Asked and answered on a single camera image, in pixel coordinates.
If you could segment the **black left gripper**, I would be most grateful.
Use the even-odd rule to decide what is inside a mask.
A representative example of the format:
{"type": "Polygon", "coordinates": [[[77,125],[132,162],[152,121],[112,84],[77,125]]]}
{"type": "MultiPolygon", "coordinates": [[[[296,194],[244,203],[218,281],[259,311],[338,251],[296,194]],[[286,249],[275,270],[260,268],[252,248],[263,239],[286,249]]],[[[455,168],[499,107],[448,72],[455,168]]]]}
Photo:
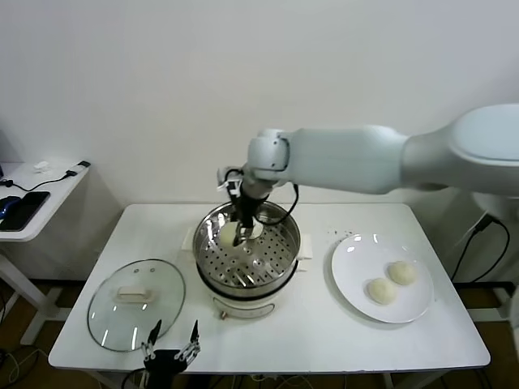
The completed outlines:
{"type": "Polygon", "coordinates": [[[162,320],[159,319],[155,327],[149,332],[146,342],[141,343],[144,354],[144,368],[148,372],[147,389],[170,389],[174,377],[188,367],[186,361],[193,361],[199,351],[198,321],[193,326],[190,341],[180,351],[177,349],[160,349],[154,352],[161,331],[162,320]]]}

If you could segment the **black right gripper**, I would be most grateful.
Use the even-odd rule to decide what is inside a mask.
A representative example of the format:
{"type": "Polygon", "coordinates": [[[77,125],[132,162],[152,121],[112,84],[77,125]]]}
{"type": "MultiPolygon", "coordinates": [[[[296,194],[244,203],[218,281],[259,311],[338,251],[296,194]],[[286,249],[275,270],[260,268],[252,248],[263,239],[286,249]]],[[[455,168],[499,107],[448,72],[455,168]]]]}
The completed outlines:
{"type": "Polygon", "coordinates": [[[254,216],[256,215],[259,207],[263,204],[263,199],[254,199],[247,194],[241,194],[236,200],[235,213],[238,222],[242,227],[238,225],[234,231],[233,247],[240,246],[243,242],[255,238],[254,233],[254,216]]]}

